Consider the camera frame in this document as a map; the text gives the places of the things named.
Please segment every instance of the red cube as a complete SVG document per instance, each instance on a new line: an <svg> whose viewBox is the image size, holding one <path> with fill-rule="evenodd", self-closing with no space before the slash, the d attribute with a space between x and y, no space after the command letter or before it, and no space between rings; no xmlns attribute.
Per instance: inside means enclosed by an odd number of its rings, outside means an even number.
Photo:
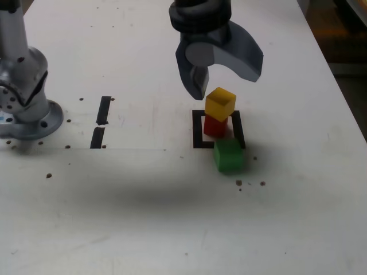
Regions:
<svg viewBox="0 0 367 275"><path fill-rule="evenodd" d="M224 138L227 124L228 118L226 118L223 122L219 122L211 116L206 115L204 122L204 134L212 136L213 138Z"/></svg>

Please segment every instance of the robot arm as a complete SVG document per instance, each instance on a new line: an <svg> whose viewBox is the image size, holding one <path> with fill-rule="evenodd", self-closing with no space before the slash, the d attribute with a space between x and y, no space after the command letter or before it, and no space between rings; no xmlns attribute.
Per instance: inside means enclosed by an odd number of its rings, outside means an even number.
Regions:
<svg viewBox="0 0 367 275"><path fill-rule="evenodd" d="M176 51L179 74L196 100L205 96L208 66L221 64L256 82L263 52L239 25L230 21L231 0L175 0L169 9L173 28L181 33Z"/></svg>
<svg viewBox="0 0 367 275"><path fill-rule="evenodd" d="M0 2L0 109L13 115L0 138L40 139L63 122L61 107L45 96L46 57L28 47L20 0Z"/></svg>

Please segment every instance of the mounting hole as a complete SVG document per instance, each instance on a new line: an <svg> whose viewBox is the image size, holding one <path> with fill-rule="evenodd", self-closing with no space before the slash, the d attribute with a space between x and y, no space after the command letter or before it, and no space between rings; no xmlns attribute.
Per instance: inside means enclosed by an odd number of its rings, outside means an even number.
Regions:
<svg viewBox="0 0 367 275"><path fill-rule="evenodd" d="M41 121L41 127L42 128L47 128L47 126L48 126L47 122Z"/></svg>

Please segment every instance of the green cube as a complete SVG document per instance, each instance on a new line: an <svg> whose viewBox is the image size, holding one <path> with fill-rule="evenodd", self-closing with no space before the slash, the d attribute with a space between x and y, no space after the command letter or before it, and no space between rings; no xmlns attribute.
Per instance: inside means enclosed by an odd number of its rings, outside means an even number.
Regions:
<svg viewBox="0 0 367 275"><path fill-rule="evenodd" d="M242 148L237 139L220 139L214 145L214 159L220 172L241 170L244 165Z"/></svg>

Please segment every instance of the black square outline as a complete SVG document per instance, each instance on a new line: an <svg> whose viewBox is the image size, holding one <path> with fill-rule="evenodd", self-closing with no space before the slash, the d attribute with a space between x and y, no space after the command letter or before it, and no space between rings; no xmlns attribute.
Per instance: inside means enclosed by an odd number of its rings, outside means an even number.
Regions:
<svg viewBox="0 0 367 275"><path fill-rule="evenodd" d="M214 142L204 142L202 140L201 117L205 116L204 110L193 110L193 141L194 149L214 149ZM240 142L241 148L246 149L245 138L243 136L240 111L231 114L233 124L233 134Z"/></svg>

